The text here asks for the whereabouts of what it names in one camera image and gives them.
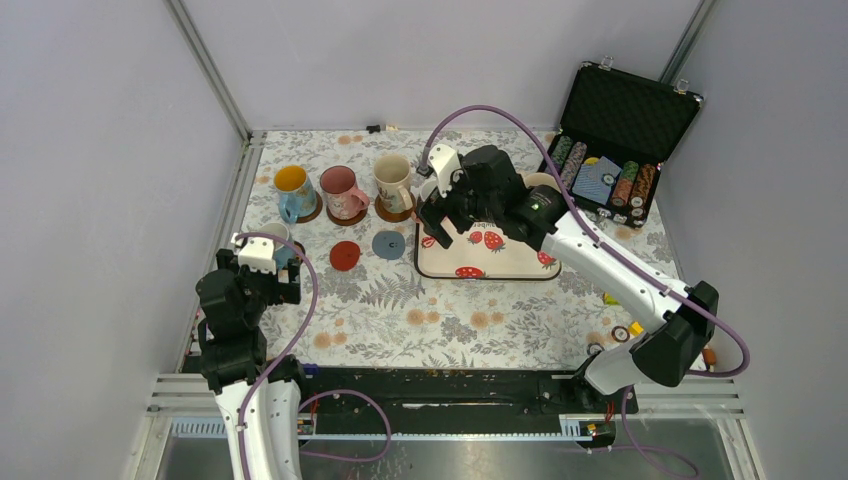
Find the blue floral mug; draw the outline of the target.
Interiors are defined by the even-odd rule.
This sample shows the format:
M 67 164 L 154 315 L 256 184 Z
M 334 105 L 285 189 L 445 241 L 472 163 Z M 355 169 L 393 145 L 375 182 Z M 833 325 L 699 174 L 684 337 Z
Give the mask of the blue floral mug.
M 258 232 L 271 234 L 276 237 L 283 238 L 286 241 L 292 240 L 291 231 L 288 226 L 283 223 L 267 223 L 260 227 Z M 275 248 L 273 258 L 276 262 L 277 269 L 283 270 L 287 267 L 288 262 L 295 257 L 295 252 L 284 243 L 276 240 L 274 240 L 273 243 Z

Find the cream mug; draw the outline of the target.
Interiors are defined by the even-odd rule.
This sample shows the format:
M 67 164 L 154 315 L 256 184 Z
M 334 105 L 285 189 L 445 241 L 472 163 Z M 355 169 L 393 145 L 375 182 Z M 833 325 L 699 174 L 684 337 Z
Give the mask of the cream mug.
M 401 155 L 378 158 L 373 167 L 382 208 L 390 214 L 403 214 L 414 206 L 411 193 L 411 165 Z
M 556 191 L 560 192 L 561 189 L 556 182 L 556 178 L 550 174 L 544 172 L 534 172 L 530 174 L 525 174 L 523 176 L 524 184 L 528 188 L 535 188 L 537 186 L 549 186 L 554 188 Z

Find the cream mug front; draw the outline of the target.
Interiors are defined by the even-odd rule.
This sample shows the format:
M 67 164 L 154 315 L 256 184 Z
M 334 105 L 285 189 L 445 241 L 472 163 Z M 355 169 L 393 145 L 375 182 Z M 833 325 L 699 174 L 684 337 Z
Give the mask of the cream mug front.
M 382 208 L 390 214 L 403 214 L 414 206 L 411 193 L 411 165 L 401 155 L 378 158 L 373 167 Z

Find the red apple coaster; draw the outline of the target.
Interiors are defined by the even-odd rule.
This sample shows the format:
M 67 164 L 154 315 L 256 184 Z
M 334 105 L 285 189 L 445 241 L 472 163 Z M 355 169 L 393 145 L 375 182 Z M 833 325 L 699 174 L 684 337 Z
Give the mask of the red apple coaster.
M 340 241 L 329 252 L 331 267 L 342 272 L 352 270 L 358 264 L 360 257 L 361 248 L 352 241 Z

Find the brown wooden coaster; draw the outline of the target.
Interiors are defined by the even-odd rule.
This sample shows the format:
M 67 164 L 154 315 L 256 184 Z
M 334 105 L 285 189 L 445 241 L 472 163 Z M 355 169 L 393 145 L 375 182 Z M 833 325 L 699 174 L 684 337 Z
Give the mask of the brown wooden coaster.
M 319 193 L 312 192 L 306 197 L 299 209 L 297 224 L 308 223 L 317 218 L 323 209 L 323 198 Z
M 327 214 L 329 220 L 332 223 L 339 225 L 339 226 L 355 225 L 355 224 L 359 223 L 360 221 L 362 221 L 367 216 L 367 213 L 368 213 L 367 209 L 363 209 L 349 219 L 340 219 L 340 218 L 338 218 L 338 217 L 336 217 L 332 214 L 331 209 L 329 207 L 326 207 L 325 211 L 326 211 L 326 214 Z
M 412 204 L 412 207 L 405 210 L 405 211 L 402 211 L 402 212 L 399 212 L 399 213 L 393 213 L 393 212 L 388 211 L 384 207 L 382 198 L 377 197 L 374 201 L 374 208 L 375 208 L 377 215 L 382 220 L 390 222 L 390 223 L 399 223 L 399 222 L 406 221 L 406 220 L 408 220 L 412 217 L 412 214 L 415 211 L 415 204 Z

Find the yellow inside blue mug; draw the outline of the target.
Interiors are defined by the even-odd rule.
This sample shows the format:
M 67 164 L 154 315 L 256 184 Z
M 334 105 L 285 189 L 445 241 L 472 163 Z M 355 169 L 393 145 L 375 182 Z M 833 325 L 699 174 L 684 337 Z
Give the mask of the yellow inside blue mug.
M 281 219 L 285 223 L 296 224 L 303 200 L 316 192 L 307 171 L 296 165 L 283 167 L 275 174 L 273 183 L 278 193 Z

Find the grey blue coaster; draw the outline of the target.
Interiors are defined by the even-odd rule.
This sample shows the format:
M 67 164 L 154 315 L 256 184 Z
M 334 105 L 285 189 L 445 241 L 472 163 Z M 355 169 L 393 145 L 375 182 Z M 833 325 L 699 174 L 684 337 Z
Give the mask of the grey blue coaster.
M 376 233 L 372 239 L 373 252 L 385 260 L 400 259 L 406 249 L 406 240 L 402 233 L 383 230 Z

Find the pink large mug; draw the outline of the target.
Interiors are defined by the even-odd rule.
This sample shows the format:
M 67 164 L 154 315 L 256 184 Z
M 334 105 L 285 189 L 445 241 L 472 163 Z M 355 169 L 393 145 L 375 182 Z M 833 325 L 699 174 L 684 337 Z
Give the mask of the pink large mug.
M 370 198 L 359 188 L 357 177 L 347 166 L 337 165 L 325 170 L 320 177 L 326 207 L 334 216 L 349 219 L 370 206 Z

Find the pink small mug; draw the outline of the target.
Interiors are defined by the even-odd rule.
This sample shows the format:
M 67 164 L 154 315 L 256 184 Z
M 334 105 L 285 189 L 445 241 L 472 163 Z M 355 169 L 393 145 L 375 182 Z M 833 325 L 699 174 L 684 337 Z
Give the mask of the pink small mug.
M 419 188 L 415 209 L 412 214 L 412 218 L 416 223 L 421 223 L 421 208 L 426 203 L 427 199 L 433 193 L 433 191 L 439 193 L 437 180 L 433 178 L 424 180 Z

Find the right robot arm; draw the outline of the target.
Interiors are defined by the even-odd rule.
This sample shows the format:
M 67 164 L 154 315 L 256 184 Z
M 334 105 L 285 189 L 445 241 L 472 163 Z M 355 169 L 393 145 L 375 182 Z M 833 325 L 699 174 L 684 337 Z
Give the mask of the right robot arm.
M 590 225 L 566 196 L 549 185 L 529 187 L 508 154 L 493 145 L 466 155 L 444 144 L 428 148 L 418 171 L 426 181 L 416 216 L 443 248 L 478 222 L 492 223 L 576 270 L 611 294 L 643 331 L 624 345 L 592 355 L 578 370 L 575 402 L 597 412 L 622 388 L 645 382 L 678 386 L 711 339 L 707 314 L 717 293 L 696 289 L 653 270 Z

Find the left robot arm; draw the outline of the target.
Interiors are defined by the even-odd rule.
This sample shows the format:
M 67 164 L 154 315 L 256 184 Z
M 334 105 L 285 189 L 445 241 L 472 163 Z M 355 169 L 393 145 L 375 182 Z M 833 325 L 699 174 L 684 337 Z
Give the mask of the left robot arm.
M 200 371 L 224 423 L 237 479 L 299 479 L 297 410 L 309 401 L 304 369 L 287 355 L 277 366 L 267 359 L 259 323 L 270 306 L 301 300 L 301 260 L 283 269 L 241 265 L 221 249 L 217 267 L 196 284 L 203 318 L 198 325 Z

